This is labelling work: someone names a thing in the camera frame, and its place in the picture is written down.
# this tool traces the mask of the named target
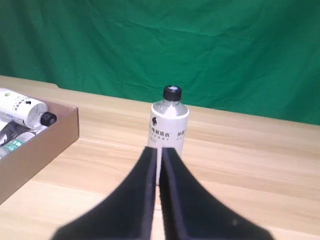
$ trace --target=green fabric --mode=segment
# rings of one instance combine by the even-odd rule
[[[320,125],[319,0],[0,0],[0,75]]]

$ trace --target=table surface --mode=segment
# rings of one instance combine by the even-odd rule
[[[79,107],[79,140],[0,205],[1,239],[50,239],[130,172],[147,143],[151,103],[6,76],[0,87]],[[188,107],[182,160],[197,180],[277,240],[319,240],[320,126]],[[161,240],[158,194],[151,236]]]

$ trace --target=water bottle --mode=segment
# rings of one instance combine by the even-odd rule
[[[156,184],[159,185],[162,147],[175,148],[181,157],[189,109],[183,105],[179,86],[164,87],[163,99],[151,105],[147,146],[157,148]]]
[[[27,141],[32,139],[36,134],[33,132],[24,132],[15,139],[8,142],[6,145],[0,148],[0,159],[2,159],[4,156],[8,155],[21,145],[25,144]]]
[[[40,126],[37,130],[30,129],[29,131],[26,131],[19,136],[17,136],[15,139],[9,141],[7,144],[3,145],[0,148],[0,160],[11,153],[12,151],[16,150],[18,147],[22,146],[26,142],[28,142],[30,139],[32,139],[34,136],[38,135],[42,131],[46,130],[47,126]]]
[[[49,126],[57,116],[48,112],[47,105],[15,91],[0,88],[0,119],[13,120],[30,129]]]

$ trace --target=white bottle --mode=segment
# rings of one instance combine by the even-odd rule
[[[30,129],[38,129],[41,127],[41,118],[45,113],[47,117],[48,114],[52,114],[48,112],[48,107],[44,102],[6,88],[0,88],[0,119],[13,120]],[[52,117],[50,124],[57,120],[54,114]]]
[[[147,146],[157,148],[156,184],[159,185],[162,147],[175,148],[181,157],[189,118],[179,86],[164,87],[163,99],[151,106]]]

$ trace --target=white label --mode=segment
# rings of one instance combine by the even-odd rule
[[[162,148],[175,148],[182,154],[189,110],[182,116],[164,115],[156,112],[151,106],[147,146],[157,148],[156,184],[159,185]]]
[[[0,88],[0,119],[13,120],[18,124],[33,128],[35,122],[33,118],[45,111],[45,107],[45,104],[39,100]]]

